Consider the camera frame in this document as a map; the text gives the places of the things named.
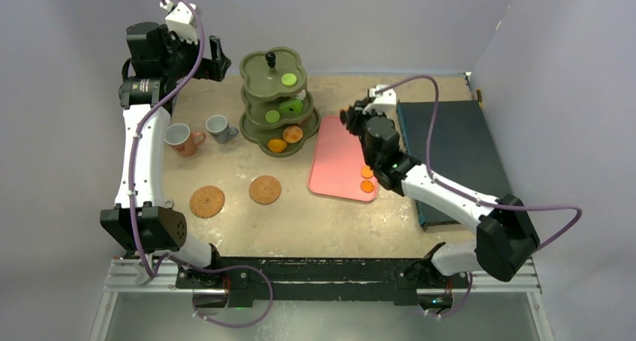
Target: round cracker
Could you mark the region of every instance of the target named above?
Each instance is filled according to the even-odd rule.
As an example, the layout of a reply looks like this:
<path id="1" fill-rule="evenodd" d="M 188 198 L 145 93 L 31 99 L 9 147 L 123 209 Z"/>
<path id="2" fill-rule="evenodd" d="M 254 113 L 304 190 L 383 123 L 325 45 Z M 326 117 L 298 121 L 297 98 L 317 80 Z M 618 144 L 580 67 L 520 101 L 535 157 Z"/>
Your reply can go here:
<path id="1" fill-rule="evenodd" d="M 207 219 L 221 212 L 225 194 L 216 186 L 204 186 L 190 197 L 190 210 L 196 217 Z"/>
<path id="2" fill-rule="evenodd" d="M 283 140 L 288 144 L 294 144 L 302 139 L 302 129 L 298 126 L 290 126 L 283 130 Z"/>
<path id="3" fill-rule="evenodd" d="M 281 183 L 272 176 L 259 176 L 250 185 L 250 197 L 255 202 L 268 205 L 276 201 L 283 188 Z"/>

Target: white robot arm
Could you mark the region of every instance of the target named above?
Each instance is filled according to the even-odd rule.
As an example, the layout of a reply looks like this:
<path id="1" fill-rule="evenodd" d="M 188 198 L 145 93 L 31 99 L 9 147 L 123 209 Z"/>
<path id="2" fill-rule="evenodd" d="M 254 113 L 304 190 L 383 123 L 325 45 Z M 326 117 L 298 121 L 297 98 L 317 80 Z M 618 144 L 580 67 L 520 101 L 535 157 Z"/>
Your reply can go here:
<path id="1" fill-rule="evenodd" d="M 519 205 L 512 196 L 495 197 L 476 192 L 433 173 L 400 150 L 400 136 L 386 113 L 397 106 L 393 89 L 378 85 L 364 100 L 340 112 L 348 131 L 360 138 L 364 161 L 380 185 L 402 196 L 425 202 L 449 215 L 476 239 L 441 243 L 426 256 L 443 276 L 484 270 L 509 281 L 539 246 L 539 237 L 526 212 L 501 211 L 488 205 Z"/>
<path id="2" fill-rule="evenodd" d="M 214 267 L 220 256 L 215 247 L 188 234 L 183 214 L 166 207 L 163 193 L 162 162 L 164 140 L 176 97 L 157 109 L 144 123 L 141 135 L 137 125 L 151 108 L 176 88 L 178 80 L 192 70 L 199 54 L 196 18 L 182 2 L 166 0 L 161 7 L 168 13 L 166 24 L 141 22 L 127 28 L 126 41 L 131 58 L 122 70 L 119 98 L 126 127 L 124 168 L 115 207 L 102 210 L 100 223 L 126 250 L 137 250 L 131 228 L 131 197 L 136 209 L 139 238 L 146 253 L 168 254 L 199 268 Z M 198 12 L 196 5 L 191 4 Z M 204 58 L 196 79 L 220 82 L 231 61 L 223 54 L 218 37 L 209 37 L 211 59 Z M 132 66 L 135 75 L 128 76 Z M 134 192 L 130 191 L 129 158 L 133 141 L 138 139 Z"/>

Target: gray mug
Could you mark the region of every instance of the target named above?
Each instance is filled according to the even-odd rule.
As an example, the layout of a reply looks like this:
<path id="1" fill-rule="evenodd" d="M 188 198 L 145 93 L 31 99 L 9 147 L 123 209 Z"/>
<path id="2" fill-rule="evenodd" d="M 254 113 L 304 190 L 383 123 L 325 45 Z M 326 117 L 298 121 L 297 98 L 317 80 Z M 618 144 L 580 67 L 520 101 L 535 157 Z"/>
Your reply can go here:
<path id="1" fill-rule="evenodd" d="M 214 140 L 220 144 L 224 144 L 231 139 L 234 139 L 234 136 L 239 134 L 239 129 L 236 127 L 230 127 L 227 123 L 227 119 L 223 115 L 211 116 L 205 122 L 205 128 Z"/>

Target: orange disc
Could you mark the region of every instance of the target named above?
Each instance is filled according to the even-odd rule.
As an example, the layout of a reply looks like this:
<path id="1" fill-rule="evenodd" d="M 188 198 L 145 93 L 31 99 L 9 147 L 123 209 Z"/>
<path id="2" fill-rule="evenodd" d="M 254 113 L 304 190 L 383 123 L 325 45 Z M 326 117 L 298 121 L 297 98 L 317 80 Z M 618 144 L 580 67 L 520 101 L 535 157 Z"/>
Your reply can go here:
<path id="1" fill-rule="evenodd" d="M 362 191 L 364 191 L 366 193 L 372 193 L 376 189 L 374 183 L 369 181 L 369 180 L 364 180 L 360 184 L 360 188 L 362 189 Z"/>
<path id="2" fill-rule="evenodd" d="M 281 140 L 281 139 L 271 139 L 267 143 L 267 148 L 269 148 L 271 152 L 275 152 L 277 154 L 283 152 L 283 150 L 285 150 L 286 147 L 287 147 L 287 143 L 285 142 L 285 140 Z"/>
<path id="3" fill-rule="evenodd" d="M 298 126 L 290 126 L 283 130 L 283 140 L 294 144 L 302 139 L 302 129 Z"/>
<path id="4" fill-rule="evenodd" d="M 371 171 L 369 166 L 365 166 L 362 168 L 361 175 L 363 178 L 372 178 L 374 176 L 374 172 Z"/>

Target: orange mug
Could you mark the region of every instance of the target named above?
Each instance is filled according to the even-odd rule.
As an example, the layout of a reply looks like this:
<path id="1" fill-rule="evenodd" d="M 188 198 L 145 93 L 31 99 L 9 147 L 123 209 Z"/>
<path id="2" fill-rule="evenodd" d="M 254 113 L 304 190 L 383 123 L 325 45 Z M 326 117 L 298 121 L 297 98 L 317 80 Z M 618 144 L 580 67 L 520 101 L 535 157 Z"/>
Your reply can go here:
<path id="1" fill-rule="evenodd" d="M 201 136 L 198 142 L 194 141 L 195 137 Z M 177 154 L 188 157 L 197 152 L 197 148 L 206 140 L 204 133 L 192 133 L 186 124 L 172 124 L 166 131 L 166 144 L 170 145 Z"/>

